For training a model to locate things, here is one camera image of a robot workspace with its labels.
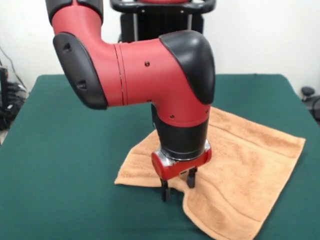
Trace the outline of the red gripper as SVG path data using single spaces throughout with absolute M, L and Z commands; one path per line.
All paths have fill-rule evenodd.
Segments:
M 206 164 L 212 158 L 212 149 L 208 140 L 204 144 L 204 152 L 195 159 L 176 160 L 169 158 L 159 148 L 151 154 L 151 163 L 161 183 L 161 199 L 167 202 L 171 196 L 171 188 L 168 180 L 179 176 L 181 173 L 188 171 L 186 178 L 187 186 L 193 189 L 196 185 L 196 173 L 198 167 Z

